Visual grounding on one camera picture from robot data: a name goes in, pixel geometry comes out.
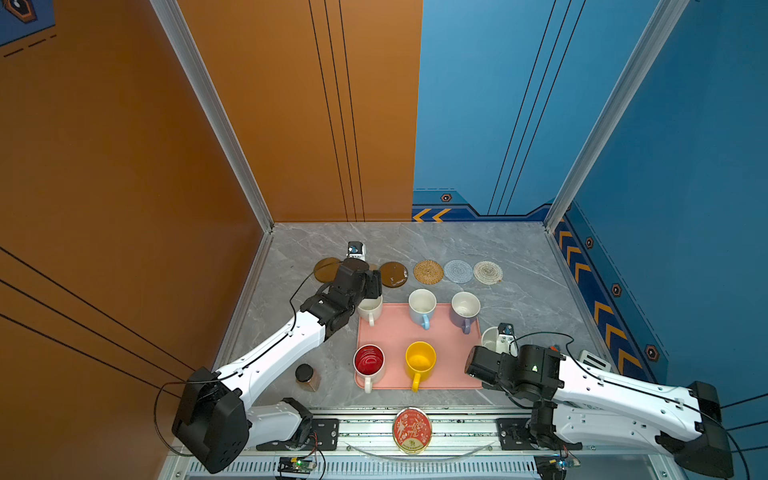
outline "gray marble tabletop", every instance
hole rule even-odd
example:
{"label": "gray marble tabletop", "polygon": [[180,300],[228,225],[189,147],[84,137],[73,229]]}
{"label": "gray marble tabletop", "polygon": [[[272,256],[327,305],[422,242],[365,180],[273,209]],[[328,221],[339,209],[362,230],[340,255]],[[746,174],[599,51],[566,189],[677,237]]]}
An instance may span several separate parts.
{"label": "gray marble tabletop", "polygon": [[[497,263],[504,270],[500,283],[487,286],[476,279],[458,285],[447,279],[426,286],[410,275],[396,289],[384,287],[384,301],[405,303],[418,288],[431,290],[440,303],[449,303],[460,291],[474,293],[482,303],[480,331],[500,322],[515,326],[518,336],[537,331],[567,333],[575,338],[571,351],[597,351],[571,296],[558,259],[549,247],[540,223],[278,223],[256,292],[250,302],[230,360],[250,351],[291,318],[288,299],[315,263],[324,257],[343,258],[346,244],[360,240],[367,261],[382,265],[403,263],[410,271],[422,260],[445,265],[464,260]],[[314,294],[320,283],[307,280],[294,300],[296,308]],[[358,319],[334,334],[319,348],[304,355],[278,377],[257,404],[269,405],[292,396],[310,408],[355,406],[504,406],[511,403],[501,392],[480,390],[373,390],[366,394],[353,378]],[[521,343],[563,347],[563,336],[535,335]],[[320,374],[317,392],[301,389],[294,379],[300,363]]]}

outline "purple mug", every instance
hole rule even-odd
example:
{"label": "purple mug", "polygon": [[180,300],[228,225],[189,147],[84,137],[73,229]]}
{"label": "purple mug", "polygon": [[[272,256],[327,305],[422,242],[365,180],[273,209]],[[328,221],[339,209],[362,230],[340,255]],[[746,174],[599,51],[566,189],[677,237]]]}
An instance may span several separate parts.
{"label": "purple mug", "polygon": [[459,292],[451,299],[451,323],[469,335],[472,322],[480,313],[480,300],[470,292]]}

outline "orange wall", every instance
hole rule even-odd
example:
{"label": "orange wall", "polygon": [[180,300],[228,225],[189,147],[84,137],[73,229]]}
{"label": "orange wall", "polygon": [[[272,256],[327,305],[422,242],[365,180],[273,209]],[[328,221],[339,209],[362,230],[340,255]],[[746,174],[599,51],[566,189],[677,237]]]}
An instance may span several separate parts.
{"label": "orange wall", "polygon": [[421,2],[179,3],[275,221],[410,219]]}
{"label": "orange wall", "polygon": [[[49,40],[0,57],[0,246],[210,366],[258,223],[149,2],[56,2],[55,14],[40,34]],[[0,279],[189,375],[2,252]],[[4,285],[0,313],[148,382],[174,379]],[[157,475],[167,454],[152,426],[157,390],[2,318],[0,362],[3,478]],[[160,404],[168,439],[176,404]]]}

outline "woven coaster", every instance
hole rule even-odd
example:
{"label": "woven coaster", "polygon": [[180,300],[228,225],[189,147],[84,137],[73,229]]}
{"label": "woven coaster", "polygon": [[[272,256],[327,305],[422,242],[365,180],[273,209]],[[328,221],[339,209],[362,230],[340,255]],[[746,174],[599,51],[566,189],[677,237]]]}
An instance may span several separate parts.
{"label": "woven coaster", "polygon": [[442,275],[442,267],[434,260],[424,260],[413,267],[413,276],[425,285],[434,285],[442,280]]}
{"label": "woven coaster", "polygon": [[336,271],[339,269],[341,260],[338,258],[328,257],[315,264],[313,271],[315,272],[315,278],[320,283],[333,282],[336,278]]}
{"label": "woven coaster", "polygon": [[485,285],[493,285],[502,281],[504,272],[499,265],[493,262],[477,262],[475,264],[475,278]]}
{"label": "woven coaster", "polygon": [[474,276],[472,265],[464,260],[451,260],[443,266],[443,270],[445,278],[453,283],[467,283]]}
{"label": "woven coaster", "polygon": [[403,286],[408,281],[408,269],[400,262],[384,263],[379,271],[382,273],[382,285],[389,288]]}

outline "blue mug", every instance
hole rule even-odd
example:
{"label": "blue mug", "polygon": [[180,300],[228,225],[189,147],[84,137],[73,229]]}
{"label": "blue mug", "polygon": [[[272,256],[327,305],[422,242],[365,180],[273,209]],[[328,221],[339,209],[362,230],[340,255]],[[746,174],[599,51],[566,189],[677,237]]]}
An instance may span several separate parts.
{"label": "blue mug", "polygon": [[437,307],[435,294],[423,288],[414,290],[408,297],[408,307],[411,320],[416,325],[424,327],[424,330],[429,330],[429,320],[435,315]]}
{"label": "blue mug", "polygon": [[462,329],[465,335],[472,330],[472,322],[478,319],[480,300],[470,292],[459,292],[451,299],[451,323]]}

